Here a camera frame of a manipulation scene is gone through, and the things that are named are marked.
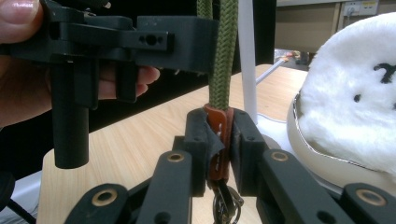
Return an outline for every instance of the white fur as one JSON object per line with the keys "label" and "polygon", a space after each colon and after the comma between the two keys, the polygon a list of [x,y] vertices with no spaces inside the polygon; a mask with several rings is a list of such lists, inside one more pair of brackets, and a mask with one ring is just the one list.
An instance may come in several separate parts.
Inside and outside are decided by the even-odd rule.
{"label": "white fur", "polygon": [[379,63],[396,65],[396,13],[351,24],[319,49],[301,89],[300,128],[329,154],[396,181],[396,73],[381,83]]}

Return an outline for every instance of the plush toy eye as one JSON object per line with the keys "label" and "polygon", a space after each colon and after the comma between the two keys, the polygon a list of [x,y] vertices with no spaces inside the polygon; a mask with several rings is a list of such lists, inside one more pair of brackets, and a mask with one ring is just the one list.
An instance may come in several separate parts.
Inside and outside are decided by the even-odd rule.
{"label": "plush toy eye", "polygon": [[360,95],[360,94],[356,95],[355,97],[353,97],[353,100],[354,100],[356,103],[358,103],[358,102],[361,100],[361,95]]}

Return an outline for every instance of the plush toy face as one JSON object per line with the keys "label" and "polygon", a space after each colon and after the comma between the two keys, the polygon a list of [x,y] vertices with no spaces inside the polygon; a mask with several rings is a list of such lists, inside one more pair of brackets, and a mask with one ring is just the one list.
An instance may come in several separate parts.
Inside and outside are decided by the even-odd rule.
{"label": "plush toy face", "polygon": [[300,129],[322,151],[396,180],[396,13],[356,22],[318,51]]}

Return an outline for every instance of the hand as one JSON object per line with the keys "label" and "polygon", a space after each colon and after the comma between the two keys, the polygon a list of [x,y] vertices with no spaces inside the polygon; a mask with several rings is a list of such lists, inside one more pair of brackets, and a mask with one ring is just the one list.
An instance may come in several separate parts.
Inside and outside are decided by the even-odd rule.
{"label": "hand", "polygon": [[[31,37],[40,27],[43,9],[38,0],[0,0],[0,44]],[[99,98],[116,97],[115,68],[100,73]],[[160,72],[140,67],[136,95],[146,92]],[[30,62],[0,56],[0,127],[38,116],[51,109],[48,70]]]}

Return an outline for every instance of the table surface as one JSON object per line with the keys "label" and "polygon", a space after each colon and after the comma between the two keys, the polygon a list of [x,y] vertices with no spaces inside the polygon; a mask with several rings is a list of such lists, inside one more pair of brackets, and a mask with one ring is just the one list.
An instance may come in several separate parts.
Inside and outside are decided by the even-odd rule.
{"label": "table surface", "polygon": [[[270,65],[256,67],[257,76]],[[286,120],[294,95],[306,72],[279,67],[257,86],[258,112]],[[54,165],[53,150],[44,158],[37,223],[64,223],[71,209],[89,189],[118,183],[131,189],[152,176],[157,160],[172,149],[174,137],[184,135],[186,115],[208,101],[208,88],[180,96],[90,134],[90,162],[73,170]],[[243,109],[242,76],[231,81],[230,106]],[[233,178],[229,184],[235,186]],[[244,198],[240,223],[261,223],[255,198]],[[192,200],[192,223],[213,223],[213,192]]]}

